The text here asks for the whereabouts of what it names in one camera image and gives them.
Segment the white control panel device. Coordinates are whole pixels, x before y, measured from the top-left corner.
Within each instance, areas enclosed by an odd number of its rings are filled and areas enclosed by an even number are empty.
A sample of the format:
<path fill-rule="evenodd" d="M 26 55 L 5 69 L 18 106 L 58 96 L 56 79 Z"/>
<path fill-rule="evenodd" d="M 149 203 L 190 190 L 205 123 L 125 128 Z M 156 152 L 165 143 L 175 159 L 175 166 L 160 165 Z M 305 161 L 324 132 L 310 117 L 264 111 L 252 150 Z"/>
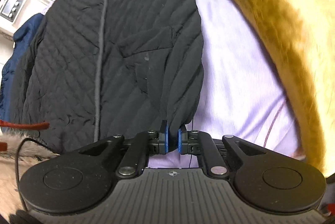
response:
<path fill-rule="evenodd" d="M 26 0 L 5 0 L 1 8 L 1 16 L 14 23 L 25 2 Z"/>

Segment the golden yellow blanket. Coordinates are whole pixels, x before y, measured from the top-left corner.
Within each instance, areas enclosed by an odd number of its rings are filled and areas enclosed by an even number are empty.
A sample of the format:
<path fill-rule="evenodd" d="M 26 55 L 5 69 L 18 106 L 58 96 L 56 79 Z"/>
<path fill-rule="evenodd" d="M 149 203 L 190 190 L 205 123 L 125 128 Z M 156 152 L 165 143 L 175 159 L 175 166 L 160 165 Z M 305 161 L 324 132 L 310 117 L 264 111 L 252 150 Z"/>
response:
<path fill-rule="evenodd" d="M 234 0 L 273 60 L 309 164 L 334 173 L 334 0 Z"/>

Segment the navy blue garment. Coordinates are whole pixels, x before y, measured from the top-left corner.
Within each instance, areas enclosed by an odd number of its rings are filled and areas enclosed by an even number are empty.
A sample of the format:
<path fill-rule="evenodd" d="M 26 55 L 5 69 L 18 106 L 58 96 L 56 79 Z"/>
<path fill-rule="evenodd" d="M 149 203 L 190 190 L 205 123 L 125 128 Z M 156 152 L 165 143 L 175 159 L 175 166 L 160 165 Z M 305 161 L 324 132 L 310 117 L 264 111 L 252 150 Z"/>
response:
<path fill-rule="evenodd" d="M 28 49 L 44 15 L 37 13 L 30 17 L 13 35 L 14 50 L 2 69 L 1 79 L 1 120 L 10 121 L 11 87 L 18 62 Z"/>

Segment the lavender printed bed sheet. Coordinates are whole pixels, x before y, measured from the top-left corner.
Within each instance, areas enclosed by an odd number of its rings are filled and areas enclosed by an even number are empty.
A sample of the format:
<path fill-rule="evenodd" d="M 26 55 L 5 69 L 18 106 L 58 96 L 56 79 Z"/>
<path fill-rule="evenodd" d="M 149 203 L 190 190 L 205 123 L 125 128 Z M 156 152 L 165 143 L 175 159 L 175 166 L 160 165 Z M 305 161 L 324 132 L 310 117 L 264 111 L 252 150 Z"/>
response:
<path fill-rule="evenodd" d="M 233 0 L 196 0 L 204 81 L 188 130 L 231 134 L 295 159 L 299 126 L 275 65 Z"/>

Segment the beige fur trim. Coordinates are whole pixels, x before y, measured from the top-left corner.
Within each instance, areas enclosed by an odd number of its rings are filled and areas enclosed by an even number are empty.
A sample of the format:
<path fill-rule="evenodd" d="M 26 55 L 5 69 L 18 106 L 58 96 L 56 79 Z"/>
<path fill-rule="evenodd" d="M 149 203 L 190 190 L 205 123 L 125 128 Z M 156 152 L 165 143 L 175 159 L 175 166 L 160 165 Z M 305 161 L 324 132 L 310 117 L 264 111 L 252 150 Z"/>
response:
<path fill-rule="evenodd" d="M 28 137 L 23 132 L 7 132 L 1 134 L 1 142 L 7 144 L 7 150 L 1 152 L 1 216 L 9 220 L 9 216 L 22 209 L 15 177 L 15 154 L 21 141 Z M 19 153 L 18 167 L 22 175 L 30 167 L 39 162 L 58 156 L 33 142 L 26 142 Z"/>

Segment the black quilted jacket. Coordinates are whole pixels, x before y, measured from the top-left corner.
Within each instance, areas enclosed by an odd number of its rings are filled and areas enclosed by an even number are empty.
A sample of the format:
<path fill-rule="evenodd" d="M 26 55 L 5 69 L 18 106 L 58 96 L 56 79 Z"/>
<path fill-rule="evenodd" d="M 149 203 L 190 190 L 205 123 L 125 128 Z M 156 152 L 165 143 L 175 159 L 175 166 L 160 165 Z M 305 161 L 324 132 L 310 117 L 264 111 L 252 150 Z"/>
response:
<path fill-rule="evenodd" d="M 203 44 L 195 0 L 56 0 L 18 63 L 10 121 L 47 122 L 57 153 L 166 121 L 173 151 L 198 107 Z"/>

